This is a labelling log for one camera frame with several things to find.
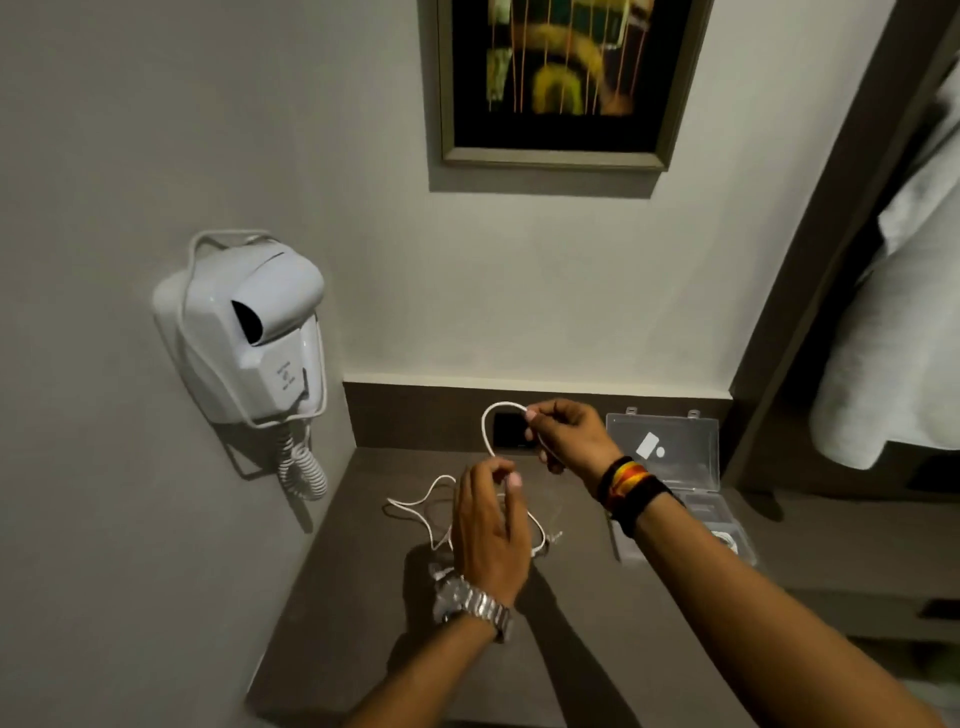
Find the silver watch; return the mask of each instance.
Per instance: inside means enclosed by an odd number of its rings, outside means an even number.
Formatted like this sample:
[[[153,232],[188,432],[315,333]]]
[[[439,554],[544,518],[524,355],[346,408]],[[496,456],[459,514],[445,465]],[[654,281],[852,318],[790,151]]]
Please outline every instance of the silver watch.
[[[439,624],[459,612],[488,621],[496,627],[499,642],[505,643],[510,639],[510,628],[514,623],[510,609],[472,586],[463,576],[455,575],[437,591],[433,620]]]

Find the white wall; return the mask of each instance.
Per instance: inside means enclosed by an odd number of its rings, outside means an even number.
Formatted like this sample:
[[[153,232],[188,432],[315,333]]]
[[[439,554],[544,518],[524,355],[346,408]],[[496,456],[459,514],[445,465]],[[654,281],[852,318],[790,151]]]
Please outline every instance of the white wall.
[[[415,3],[314,4],[346,378],[723,396],[892,6],[718,0],[643,201],[431,193]]]
[[[199,228],[269,227],[324,260],[277,82],[279,12],[4,9],[4,725],[233,724],[309,545],[275,477],[233,471],[150,310]],[[353,440],[334,304],[321,308],[333,402],[315,441],[336,482]]]

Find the picture frame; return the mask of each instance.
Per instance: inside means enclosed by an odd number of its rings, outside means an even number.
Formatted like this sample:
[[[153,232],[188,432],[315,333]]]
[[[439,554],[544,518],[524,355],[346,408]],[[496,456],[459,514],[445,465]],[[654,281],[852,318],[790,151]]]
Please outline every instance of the picture frame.
[[[444,162],[669,169],[712,0],[437,3]]]

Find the bracelet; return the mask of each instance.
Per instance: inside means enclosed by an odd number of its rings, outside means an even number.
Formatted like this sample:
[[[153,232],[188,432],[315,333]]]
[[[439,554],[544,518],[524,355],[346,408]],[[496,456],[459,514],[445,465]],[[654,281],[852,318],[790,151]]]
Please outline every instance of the bracelet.
[[[624,534],[633,538],[636,519],[655,497],[664,493],[676,497],[646,468],[633,458],[624,456],[604,473],[597,487],[597,500],[620,524]]]

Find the gray countertop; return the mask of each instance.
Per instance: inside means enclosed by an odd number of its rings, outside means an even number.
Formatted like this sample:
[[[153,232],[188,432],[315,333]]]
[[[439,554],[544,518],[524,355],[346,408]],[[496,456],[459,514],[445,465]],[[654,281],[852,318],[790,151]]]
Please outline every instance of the gray countertop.
[[[437,475],[459,475],[477,458],[356,452],[253,681],[252,710],[281,725],[335,721],[423,644],[433,630],[428,568],[448,551],[431,552],[422,525],[385,509],[385,498],[422,497]],[[549,475],[533,458],[517,462],[532,512],[548,532],[563,535],[535,562],[512,640],[487,650],[470,671],[451,720],[550,728],[754,725],[653,572],[616,561],[603,511],[579,481]],[[438,535],[449,524],[451,495],[438,487],[431,498],[428,518]],[[863,504],[885,506],[878,515],[861,504],[800,497],[760,503],[763,516],[739,494],[728,500],[761,564],[788,588],[820,597],[817,590],[862,588],[898,599],[957,596],[960,589],[960,579],[945,581],[957,573],[958,506]],[[897,515],[897,505],[910,507]],[[900,535],[891,536],[897,524]],[[837,536],[838,528],[845,535]],[[918,554],[908,544],[913,557],[903,555],[903,539],[926,545],[931,533],[932,546]],[[837,547],[849,551],[830,557]],[[858,558],[858,549],[869,554]],[[906,574],[899,585],[894,572]],[[816,594],[807,596],[815,601]]]

